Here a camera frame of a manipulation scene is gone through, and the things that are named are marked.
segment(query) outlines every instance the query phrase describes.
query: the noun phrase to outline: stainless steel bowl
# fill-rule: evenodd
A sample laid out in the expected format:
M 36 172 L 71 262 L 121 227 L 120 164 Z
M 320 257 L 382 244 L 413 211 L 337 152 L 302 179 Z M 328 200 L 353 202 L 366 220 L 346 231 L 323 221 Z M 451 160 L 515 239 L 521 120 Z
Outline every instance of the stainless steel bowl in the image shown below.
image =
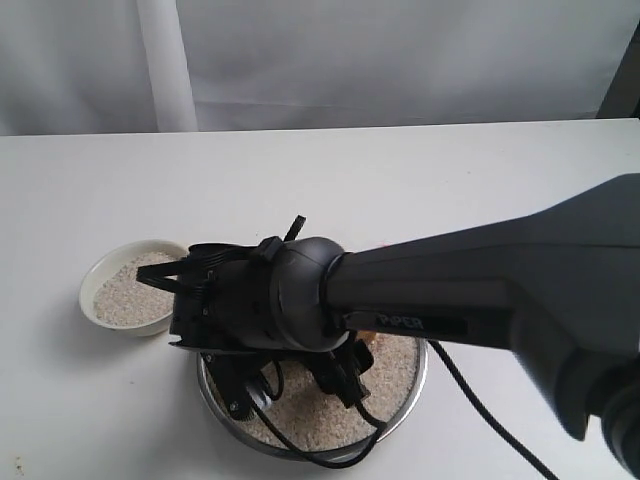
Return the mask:
M 404 421 L 404 419 L 409 416 L 409 413 L 411 413 L 411 410 L 413 410 L 413 407 L 415 407 L 416 402 L 418 401 L 418 398 L 422 393 L 424 381 L 427 376 L 427 342 L 424 340 L 416 339 L 416 343 L 418 345 L 418 365 L 416 368 L 416 375 L 413 381 L 413 386 L 411 387 L 411 390 L 409 391 L 409 395 L 407 396 L 405 402 L 387 423 L 387 428 L 381 435 L 378 442 L 388 437 L 391 432 L 398 428 L 398 425 L 400 425 Z M 211 388 L 209 387 L 209 382 L 207 382 L 206 366 L 202 358 L 200 358 L 198 361 L 198 384 L 200 385 L 202 397 L 209 406 L 211 412 L 225 426 L 225 428 L 229 430 L 229 432 L 242 443 L 259 452 L 266 453 L 267 455 L 284 458 L 287 460 L 300 460 L 300 457 L 287 449 L 274 447 L 253 438 L 251 435 L 244 432 L 240 427 L 238 427 L 238 425 L 236 425 L 236 423 L 227 416 L 224 411 L 224 407 L 218 404 L 215 397 L 213 396 Z M 321 452 L 314 452 L 314 454 L 316 454 L 319 458 L 327 461 L 349 460 L 355 457 L 362 450 L 368 439 L 369 438 L 367 437 L 360 440 L 359 442 L 352 443 L 351 445 L 347 445 L 345 447 L 336 448 L 333 450 L 324 450 Z

